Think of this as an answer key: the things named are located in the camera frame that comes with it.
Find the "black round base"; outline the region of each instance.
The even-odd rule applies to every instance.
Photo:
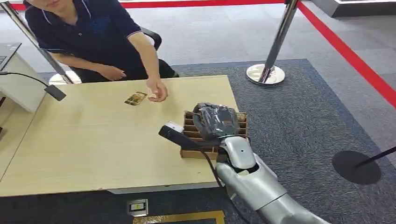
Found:
[[[355,168],[356,164],[368,158],[370,157],[362,153],[342,151],[333,157],[332,163],[335,171],[346,180],[357,184],[368,185],[377,183],[382,175],[380,167],[375,162]]]

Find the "black cord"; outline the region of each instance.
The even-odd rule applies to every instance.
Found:
[[[24,77],[28,77],[28,78],[34,79],[34,80],[36,80],[36,81],[38,81],[38,82],[40,82],[43,85],[48,87],[48,84],[46,84],[45,82],[41,81],[40,79],[37,79],[35,77],[31,77],[31,76],[28,76],[28,75],[25,75],[25,74],[22,74],[22,73],[18,73],[18,72],[7,72],[7,73],[3,72],[3,73],[0,73],[0,75],[11,75],[11,74],[16,74],[16,75],[20,75],[20,76],[24,76]]]
[[[212,162],[210,161],[209,156],[206,154],[206,152],[204,152],[204,151],[202,151],[202,150],[200,150],[200,152],[204,155],[204,157],[205,157],[206,160],[208,161],[209,166],[210,166],[210,168],[211,168],[211,170],[212,170],[212,173],[213,173],[213,175],[214,175],[214,178],[216,179],[217,184],[219,185],[220,188],[222,188],[222,189],[224,190],[225,194],[227,195],[227,198],[229,199],[229,202],[230,202],[231,205],[233,206],[233,208],[234,208],[234,210],[236,211],[236,213],[238,213],[238,216],[239,216],[246,224],[251,224],[250,221],[247,220],[247,219],[243,216],[242,212],[236,207],[236,205],[234,204],[234,202],[233,202],[233,201],[231,200],[231,198],[228,196],[228,194],[227,194],[227,189],[226,189],[225,187],[223,187],[223,185],[221,185],[220,178],[219,178],[219,176],[217,175],[216,171],[214,170],[213,164],[212,164]]]

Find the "black pants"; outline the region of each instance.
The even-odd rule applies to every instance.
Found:
[[[161,78],[178,77],[178,74],[165,61],[159,59],[158,62],[159,62]],[[83,83],[98,83],[98,82],[109,82],[110,81],[95,71],[86,70],[86,69],[78,69],[78,68],[73,68],[73,67],[70,67],[70,69],[73,72],[75,72],[78,75],[78,77],[80,77],[80,79]],[[147,79],[148,78],[146,69],[144,67],[133,68],[133,69],[123,69],[123,68],[120,68],[120,69],[125,71],[125,75],[127,77],[124,77],[124,78],[120,79],[119,81],[139,80],[139,79]]]

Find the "chair armrest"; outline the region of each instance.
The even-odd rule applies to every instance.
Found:
[[[160,47],[160,45],[161,45],[161,43],[162,43],[162,38],[161,38],[161,36],[160,36],[158,33],[153,32],[153,31],[151,31],[151,30],[149,30],[149,29],[146,29],[146,28],[144,28],[144,27],[140,27],[140,28],[141,28],[141,30],[143,31],[143,33],[144,33],[145,35],[151,37],[151,39],[154,40],[154,48],[155,48],[156,50],[158,50],[158,48]]]

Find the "red tape line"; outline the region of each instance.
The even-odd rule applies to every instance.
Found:
[[[315,14],[300,2],[300,11],[327,41],[370,83],[394,108],[396,91],[392,89],[372,68],[370,68],[348,45],[330,30]]]
[[[202,7],[202,6],[237,6],[256,4],[284,3],[284,0],[196,0],[196,1],[144,1],[121,2],[124,8],[163,8],[163,7]],[[21,3],[12,4],[15,10],[26,10]]]

